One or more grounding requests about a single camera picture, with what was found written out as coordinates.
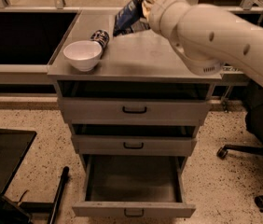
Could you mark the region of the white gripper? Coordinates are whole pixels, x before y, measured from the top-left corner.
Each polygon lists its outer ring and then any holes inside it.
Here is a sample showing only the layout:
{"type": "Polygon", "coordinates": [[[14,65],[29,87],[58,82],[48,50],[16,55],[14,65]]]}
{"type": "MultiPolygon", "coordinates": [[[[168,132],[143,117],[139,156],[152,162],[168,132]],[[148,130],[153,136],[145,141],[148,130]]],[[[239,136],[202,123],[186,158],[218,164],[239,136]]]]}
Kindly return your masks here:
{"type": "Polygon", "coordinates": [[[167,39],[189,8],[190,4],[186,0],[157,0],[153,6],[147,0],[142,2],[143,15],[150,28],[167,39]]]}

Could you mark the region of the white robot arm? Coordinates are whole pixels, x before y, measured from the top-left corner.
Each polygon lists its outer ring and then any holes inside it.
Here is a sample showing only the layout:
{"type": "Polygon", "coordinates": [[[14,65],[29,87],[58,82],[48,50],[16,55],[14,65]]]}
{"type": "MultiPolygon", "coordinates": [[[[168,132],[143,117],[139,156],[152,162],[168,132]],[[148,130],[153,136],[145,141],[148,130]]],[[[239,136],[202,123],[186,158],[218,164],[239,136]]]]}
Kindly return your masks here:
{"type": "Polygon", "coordinates": [[[187,69],[218,73],[227,63],[263,87],[263,28],[221,7],[186,0],[144,0],[152,31],[166,38],[187,69]]]}

